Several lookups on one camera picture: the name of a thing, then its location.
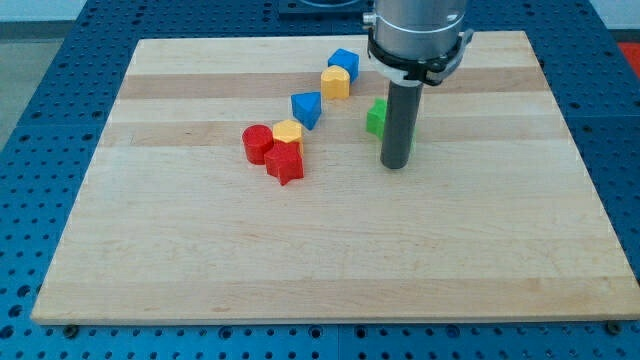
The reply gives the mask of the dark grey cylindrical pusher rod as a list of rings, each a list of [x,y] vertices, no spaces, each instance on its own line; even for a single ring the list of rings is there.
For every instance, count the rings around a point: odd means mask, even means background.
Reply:
[[[401,169],[409,160],[422,91],[422,84],[389,85],[380,155],[389,169]]]

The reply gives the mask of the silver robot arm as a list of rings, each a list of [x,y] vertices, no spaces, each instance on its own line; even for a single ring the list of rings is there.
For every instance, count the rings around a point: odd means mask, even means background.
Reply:
[[[465,0],[376,0],[363,15],[367,56],[389,80],[380,160],[408,163],[423,87],[438,86],[459,67],[473,31],[463,30]]]

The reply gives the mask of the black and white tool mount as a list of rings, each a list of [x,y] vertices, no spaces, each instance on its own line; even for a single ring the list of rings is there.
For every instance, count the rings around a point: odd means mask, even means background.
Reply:
[[[384,50],[368,31],[367,56],[374,69],[396,85],[413,87],[419,84],[439,86],[461,64],[474,31],[467,29],[457,36],[454,46],[444,55],[428,60],[404,59]]]

